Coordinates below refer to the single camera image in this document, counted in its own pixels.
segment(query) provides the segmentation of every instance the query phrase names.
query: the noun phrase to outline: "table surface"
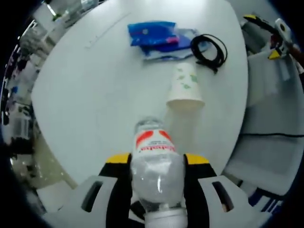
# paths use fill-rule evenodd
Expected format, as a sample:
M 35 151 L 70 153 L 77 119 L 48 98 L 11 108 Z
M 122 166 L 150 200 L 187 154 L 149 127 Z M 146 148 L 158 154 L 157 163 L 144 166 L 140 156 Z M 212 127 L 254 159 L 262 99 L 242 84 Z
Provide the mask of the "table surface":
M 216 75 L 193 57 L 185 60 L 196 67 L 205 102 L 191 152 L 207 157 L 220 174 L 235 147 L 246 108 L 248 68 L 231 5 L 223 0 L 109 0 L 62 37 L 32 92 L 46 142 L 78 184 L 97 175 L 109 156 L 132 150 L 133 129 L 142 117 L 166 116 L 177 62 L 143 62 L 127 32 L 127 24 L 149 20 L 174 21 L 226 44 L 228 58 Z M 206 56 L 215 53 L 211 48 Z

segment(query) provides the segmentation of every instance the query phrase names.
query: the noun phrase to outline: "bottle label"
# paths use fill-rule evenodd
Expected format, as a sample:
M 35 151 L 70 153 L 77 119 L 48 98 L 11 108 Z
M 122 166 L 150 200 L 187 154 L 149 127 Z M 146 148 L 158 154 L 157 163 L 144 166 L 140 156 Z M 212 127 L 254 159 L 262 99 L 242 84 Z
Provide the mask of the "bottle label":
M 175 152 L 171 137 L 164 130 L 147 130 L 135 137 L 133 157 Z

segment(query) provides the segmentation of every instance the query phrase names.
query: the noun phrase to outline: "paper cup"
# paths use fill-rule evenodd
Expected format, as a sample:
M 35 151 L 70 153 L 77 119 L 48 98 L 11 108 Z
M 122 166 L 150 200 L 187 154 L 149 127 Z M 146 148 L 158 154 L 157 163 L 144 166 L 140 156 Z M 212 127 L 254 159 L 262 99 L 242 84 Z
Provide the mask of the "paper cup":
M 194 66 L 189 63 L 177 64 L 173 72 L 167 106 L 179 111 L 191 111 L 203 105 Z

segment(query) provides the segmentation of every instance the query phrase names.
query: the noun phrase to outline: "plastic water bottle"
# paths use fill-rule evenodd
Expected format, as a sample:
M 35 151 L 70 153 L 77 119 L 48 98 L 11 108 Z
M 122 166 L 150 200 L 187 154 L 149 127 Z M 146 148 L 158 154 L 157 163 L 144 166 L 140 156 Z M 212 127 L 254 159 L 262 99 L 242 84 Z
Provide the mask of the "plastic water bottle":
M 181 207 L 184 159 L 160 120 L 147 117 L 136 125 L 131 171 L 133 190 L 147 212 L 145 227 L 187 227 Z

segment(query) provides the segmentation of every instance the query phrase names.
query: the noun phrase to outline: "wire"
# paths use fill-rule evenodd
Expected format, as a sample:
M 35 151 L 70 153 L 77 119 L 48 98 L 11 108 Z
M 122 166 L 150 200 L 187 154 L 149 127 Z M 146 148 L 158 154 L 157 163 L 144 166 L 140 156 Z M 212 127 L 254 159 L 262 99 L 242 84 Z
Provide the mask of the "wire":
M 224 55 L 223 50 L 220 48 L 220 46 L 213 39 L 211 39 L 207 36 L 213 37 L 213 38 L 217 39 L 219 42 L 221 42 L 225 48 L 226 55 Z M 199 49 L 200 43 L 206 42 L 206 41 L 213 44 L 213 46 L 215 46 L 215 48 L 218 51 L 217 56 L 215 57 L 214 60 L 205 58 Z M 199 35 L 199 36 L 193 38 L 193 40 L 191 41 L 190 47 L 193 52 L 193 55 L 198 59 L 198 61 L 196 63 L 200 64 L 200 65 L 205 65 L 205 66 L 211 68 L 215 74 L 217 73 L 218 68 L 224 64 L 224 62 L 226 61 L 226 59 L 228 57 L 228 51 L 227 51 L 226 45 L 219 38 L 217 38 L 216 36 L 211 35 L 211 34 L 202 34 L 202 35 Z
M 285 133 L 241 133 L 240 136 L 283 136 L 288 138 L 303 138 L 304 134 L 285 134 Z

